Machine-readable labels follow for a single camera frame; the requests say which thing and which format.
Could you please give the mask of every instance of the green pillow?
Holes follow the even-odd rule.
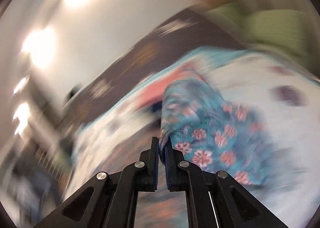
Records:
[[[300,11],[258,11],[244,19],[243,29],[253,42],[279,47],[293,54],[292,58],[300,64],[307,60],[307,37]]]
[[[236,2],[230,2],[219,6],[216,9],[206,11],[204,15],[210,20],[215,13],[220,13],[233,21],[237,26],[241,27],[244,13]]]

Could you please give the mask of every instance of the teal floral cloth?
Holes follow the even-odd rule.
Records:
[[[225,170],[242,184],[267,181],[272,148],[257,113],[225,101],[189,67],[164,92],[161,150],[169,136],[172,146],[202,170]]]

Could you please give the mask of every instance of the silver screw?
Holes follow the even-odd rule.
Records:
[[[135,164],[134,164],[135,167],[144,167],[144,162],[143,161],[137,161]]]
[[[180,161],[179,165],[180,165],[180,167],[189,167],[189,162],[188,161]]]
[[[104,172],[99,172],[97,174],[97,179],[105,179],[107,177],[107,174]]]
[[[227,176],[228,176],[228,173],[223,170],[218,172],[218,177],[220,178],[226,178]]]

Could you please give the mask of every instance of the triangular cutout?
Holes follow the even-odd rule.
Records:
[[[231,188],[231,194],[243,221],[248,221],[251,218],[259,215],[258,209],[255,208],[252,204],[250,204],[246,200],[246,198],[241,193],[239,193],[239,191],[236,190],[234,187]]]
[[[62,210],[62,214],[76,222],[81,221],[85,209],[93,194],[92,186],[84,190],[75,200],[73,200],[66,208]]]

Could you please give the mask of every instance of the bed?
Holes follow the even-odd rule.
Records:
[[[264,119],[277,185],[247,189],[290,228],[305,227],[320,203],[318,79],[288,60],[246,50],[189,9],[157,27],[70,102],[70,124],[81,125],[81,133],[65,198],[96,172],[121,171],[138,160],[151,137],[160,136],[160,117],[146,102],[154,97],[146,95],[190,63],[224,99]],[[135,225],[188,227],[184,194],[166,190],[162,166],[157,192],[139,194]]]

